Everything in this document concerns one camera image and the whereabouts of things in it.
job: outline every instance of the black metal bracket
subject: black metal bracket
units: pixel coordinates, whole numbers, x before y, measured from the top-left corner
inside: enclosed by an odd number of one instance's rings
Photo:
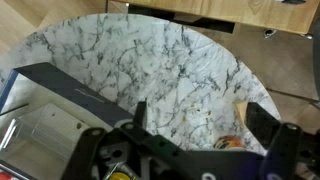
[[[320,136],[305,136],[296,125],[276,122],[257,104],[248,105],[248,128],[268,147],[265,157],[248,151],[183,151],[163,136],[153,136],[141,127],[145,108],[146,103],[139,103],[135,121],[109,133],[101,128],[86,130],[62,179],[102,179],[109,177],[119,164],[125,164],[132,174],[146,180],[292,179],[298,161],[309,163],[319,172]],[[301,159],[304,148],[311,148],[310,157]]]

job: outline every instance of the bolt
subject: bolt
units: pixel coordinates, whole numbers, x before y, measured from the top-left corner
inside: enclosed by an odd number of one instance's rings
[[[216,180],[216,177],[213,174],[206,172],[202,174],[201,180]]]
[[[287,124],[287,127],[288,127],[289,129],[291,129],[291,130],[297,130],[297,129],[298,129],[297,126],[294,125],[294,124]]]
[[[305,37],[307,39],[313,39],[313,35],[312,34],[300,34],[300,36]]]
[[[97,135],[99,135],[101,132],[100,132],[100,130],[94,130],[94,131],[92,131],[92,135],[94,135],[94,136],[97,136]]]
[[[128,124],[126,124],[125,128],[126,129],[132,129],[133,128],[133,124],[128,123]]]

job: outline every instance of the marble tabletop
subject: marble tabletop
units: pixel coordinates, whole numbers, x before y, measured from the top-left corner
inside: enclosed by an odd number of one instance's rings
[[[185,150],[210,150],[237,135],[264,150],[239,126],[232,103],[258,102],[280,118],[269,94],[228,50],[179,24],[141,15],[99,14],[31,34],[0,57],[0,86],[11,69],[51,62],[134,113],[147,99],[147,130]]]

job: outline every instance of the screw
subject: screw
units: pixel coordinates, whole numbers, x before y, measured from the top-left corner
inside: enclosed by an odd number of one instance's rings
[[[94,135],[94,136],[97,136],[97,135],[99,135],[101,132],[100,132],[100,130],[94,130],[94,131],[92,131],[92,135]]]
[[[293,124],[287,124],[287,127],[291,130],[297,130],[297,126],[296,125],[293,125]]]
[[[213,174],[206,172],[202,174],[201,180],[216,180],[216,177]]]
[[[307,39],[313,39],[313,35],[312,34],[300,34],[300,36],[305,37]]]
[[[132,129],[133,128],[133,124],[128,123],[128,124],[126,124],[125,128],[126,129]]]
[[[102,147],[100,149],[100,156],[107,157],[109,155],[109,149],[107,147]]]

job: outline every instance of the wooden floor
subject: wooden floor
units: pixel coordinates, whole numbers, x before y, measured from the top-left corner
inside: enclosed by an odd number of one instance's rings
[[[104,0],[0,0],[0,55],[34,31],[64,19],[103,13]],[[126,13],[111,3],[109,12]],[[236,25],[234,34],[196,29],[240,58],[265,86],[317,99],[312,76],[312,40],[279,32],[263,38],[262,28]],[[272,94],[283,120],[304,130],[320,129],[320,112],[306,102]]]

